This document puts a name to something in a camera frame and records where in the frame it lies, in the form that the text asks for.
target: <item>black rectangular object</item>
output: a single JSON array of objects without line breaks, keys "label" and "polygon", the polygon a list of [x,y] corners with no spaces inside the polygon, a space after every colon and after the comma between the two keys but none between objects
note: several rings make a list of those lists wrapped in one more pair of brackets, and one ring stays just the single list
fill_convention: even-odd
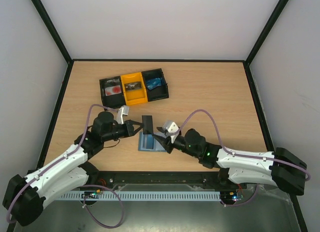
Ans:
[{"label": "black rectangular object", "polygon": [[[275,152],[272,153],[278,160],[286,161],[299,166],[303,169],[307,169],[307,164],[301,159],[296,157],[290,151],[285,148],[278,147]],[[287,193],[303,196],[305,192],[306,175],[301,170],[274,162],[271,166],[271,176],[277,186]]]},{"label": "black rectangular object", "polygon": [[156,87],[150,90],[146,86],[146,94],[148,97],[148,102],[169,98],[168,84],[165,80],[165,76],[161,68],[142,71],[141,74],[142,74],[143,82],[145,85],[147,85],[148,80],[152,80],[156,78],[161,79],[162,85],[159,87]]},{"label": "black rectangular object", "polygon": [[154,123],[152,115],[142,115],[143,134],[152,135],[154,133]]},{"label": "black rectangular object", "polygon": [[[112,95],[105,94],[106,83],[107,83],[107,81],[110,81],[110,80],[119,80],[120,81],[119,86],[121,88],[121,93],[112,94]],[[100,79],[99,82],[100,82],[100,93],[101,93],[101,100],[102,100],[103,106],[116,109],[116,108],[120,108],[121,106],[126,105],[124,88],[122,86],[120,76]]]},{"label": "black rectangular object", "polygon": [[6,187],[2,205],[9,209],[11,202],[14,200],[16,194],[26,185],[26,180],[23,179],[19,174],[15,175],[9,180]]}]

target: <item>white arm segment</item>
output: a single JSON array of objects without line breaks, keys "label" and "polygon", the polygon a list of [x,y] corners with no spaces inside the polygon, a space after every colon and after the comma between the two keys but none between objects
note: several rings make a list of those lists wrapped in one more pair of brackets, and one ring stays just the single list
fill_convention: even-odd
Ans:
[{"label": "white arm segment", "polygon": [[[26,178],[26,182],[28,183],[32,180],[35,176],[37,176],[41,171],[47,168],[49,165],[57,161],[58,159],[65,157],[66,154],[72,152],[76,149],[77,145],[72,144],[63,154],[59,157],[54,159],[52,162],[47,164],[46,166],[36,170],[33,173],[28,174]],[[84,153],[83,148],[79,148],[73,155],[68,156],[67,159],[64,159],[60,163],[56,164],[54,167],[49,169],[43,176],[41,176],[38,180],[33,182],[30,186],[32,188],[37,187],[38,190],[36,191],[40,198],[44,196],[45,192],[51,187],[55,182],[57,182],[61,177],[65,176],[68,172],[73,170],[79,165],[82,165],[84,162],[88,160],[87,153]]]},{"label": "white arm segment", "polygon": [[89,175],[83,168],[76,167],[68,174],[61,177],[56,183],[49,187],[43,194],[45,201],[43,201],[43,209],[45,209],[51,202],[63,194],[86,184]]},{"label": "white arm segment", "polygon": [[[178,125],[173,122],[172,120],[167,120],[164,125],[162,126],[162,129],[167,131],[169,134],[171,133],[175,133],[179,130]],[[171,135],[171,143],[174,143],[176,138],[178,137],[179,133],[175,134],[175,135]]]},{"label": "white arm segment", "polygon": [[129,106],[123,105],[119,108],[118,114],[116,115],[116,121],[118,124],[123,125],[124,124],[124,116],[127,116],[129,114]]},{"label": "white arm segment", "polygon": [[[228,148],[229,151],[234,152],[238,155],[248,155],[248,156],[259,156],[263,158],[274,158],[273,152],[248,152]],[[271,160],[262,160],[256,158],[244,158],[239,156],[233,156],[228,154],[223,149],[220,149],[217,155],[216,163],[221,168],[241,168],[244,170],[255,171],[263,173],[265,175],[271,175],[271,170],[269,166],[273,165]]]},{"label": "white arm segment", "polygon": [[277,186],[276,182],[272,180],[271,175],[267,175],[265,173],[241,168],[230,168],[228,174],[228,179],[235,184],[253,183]]}]

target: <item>metal floor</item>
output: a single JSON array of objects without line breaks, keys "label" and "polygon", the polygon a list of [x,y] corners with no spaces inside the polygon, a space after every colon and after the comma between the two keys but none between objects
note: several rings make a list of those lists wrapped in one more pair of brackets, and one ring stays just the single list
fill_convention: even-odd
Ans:
[{"label": "metal floor", "polygon": [[[258,196],[243,207],[224,208],[206,201],[125,201],[125,221],[113,232],[299,232],[293,206],[284,200]],[[106,225],[115,225],[117,201],[98,201],[90,210]],[[104,232],[79,201],[55,201],[42,215],[15,232]]]}]

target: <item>blue object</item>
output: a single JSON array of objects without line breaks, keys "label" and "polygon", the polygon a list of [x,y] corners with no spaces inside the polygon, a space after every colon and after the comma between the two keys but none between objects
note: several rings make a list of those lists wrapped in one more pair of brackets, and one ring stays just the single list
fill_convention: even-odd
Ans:
[{"label": "blue object", "polygon": [[[160,132],[156,132],[155,134],[158,136],[165,136]],[[138,151],[166,152],[166,150],[152,137],[151,134],[143,134],[143,132],[140,132],[139,134]]]},{"label": "blue object", "polygon": [[159,86],[162,86],[161,78],[153,78],[146,81],[146,87],[150,91]]}]

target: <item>black frame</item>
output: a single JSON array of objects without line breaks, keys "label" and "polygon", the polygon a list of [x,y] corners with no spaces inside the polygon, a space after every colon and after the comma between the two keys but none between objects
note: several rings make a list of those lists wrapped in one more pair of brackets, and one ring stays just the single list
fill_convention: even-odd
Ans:
[{"label": "black frame", "polygon": [[[49,30],[52,38],[54,39],[54,41],[56,42],[56,45],[58,46],[59,50],[61,51],[65,61],[67,62],[68,66],[65,72],[65,76],[64,76],[64,80],[60,89],[60,93],[57,99],[57,102],[55,104],[54,107],[54,111],[53,111],[53,115],[51,118],[51,122],[45,137],[45,141],[43,143],[43,147],[39,156],[39,160],[37,163],[37,169],[41,168],[44,165],[45,162],[45,158],[48,152],[48,148],[51,142],[51,138],[55,129],[55,125],[57,122],[57,118],[59,115],[59,111],[62,105],[62,101],[67,89],[67,85],[68,85],[68,81],[69,81],[69,77],[72,71],[72,67],[75,61],[122,61],[122,62],[238,62],[238,63],[242,63],[244,70],[245,70],[245,74],[247,77],[247,81],[248,81],[248,85],[251,91],[251,95],[252,95],[252,99],[253,99],[253,103],[256,109],[256,113],[257,113],[257,117],[260,123],[260,127],[261,127],[261,131],[263,134],[263,138],[264,138],[264,142],[265,142],[265,146],[267,148],[268,151],[273,151],[274,150],[274,146],[272,143],[272,139],[268,130],[268,126],[266,123],[266,119],[265,119],[265,115],[260,103],[260,99],[257,93],[257,89],[256,89],[256,85],[250,70],[250,64],[251,62],[254,60],[255,56],[257,55],[260,47],[262,46],[262,44],[264,43],[265,39],[267,38],[269,32],[271,31],[272,27],[274,26],[274,24],[276,23],[278,17],[280,16],[281,12],[283,11],[283,9],[285,8],[286,4],[288,3],[289,0],[279,0],[279,2],[277,3],[275,9],[273,10],[270,18],[268,19],[266,25],[264,26],[261,34],[259,35],[256,43],[254,44],[249,56],[247,57],[247,59],[244,60],[221,60],[221,59],[205,59],[205,60],[201,60],[201,59],[72,59],[63,43],[63,41],[61,40],[54,24],[52,23],[44,5],[42,4],[41,0],[31,0],[32,3],[34,4],[36,10],[38,11],[40,17],[42,18],[44,24],[46,25],[47,29]],[[121,178],[124,177],[128,177],[128,176],[133,176],[135,178],[135,180],[151,180],[152,178],[157,178],[159,180],[162,179],[163,181],[168,182],[168,175],[172,176],[174,175],[174,177],[176,179],[171,180],[171,181],[179,181],[181,176],[183,176],[183,178],[186,178],[189,181],[189,184],[194,183],[195,185],[202,185],[204,188],[208,188],[210,187],[210,185],[208,185],[206,183],[206,178],[208,177],[216,177],[217,172],[123,172],[123,171],[119,171],[119,172],[115,172],[115,171],[101,171],[101,173],[103,175],[105,175],[107,178],[111,177],[112,180],[116,177],[116,176],[120,176]],[[300,206],[299,206],[299,202],[298,199],[295,195],[290,195],[290,199],[293,203],[293,208],[299,223],[299,227],[300,230],[302,232],[307,232],[307,226],[303,217],[303,214],[301,212]],[[15,228],[15,224],[10,224],[7,232],[13,232]]]}]

